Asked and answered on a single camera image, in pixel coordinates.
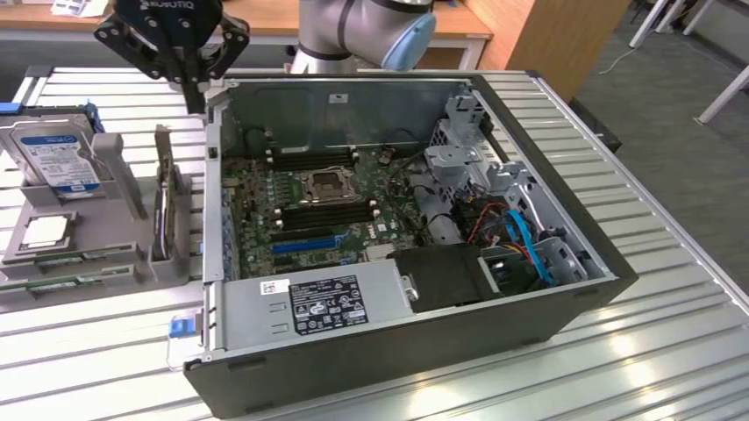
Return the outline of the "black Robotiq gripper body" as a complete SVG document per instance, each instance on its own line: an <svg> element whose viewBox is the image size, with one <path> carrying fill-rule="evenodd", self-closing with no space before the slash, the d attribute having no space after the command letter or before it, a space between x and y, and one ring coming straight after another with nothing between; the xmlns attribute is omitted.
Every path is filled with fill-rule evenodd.
<svg viewBox="0 0 749 421"><path fill-rule="evenodd" d="M203 46L223 19L223 2L136 1L113 3L113 14L155 45Z"/></svg>

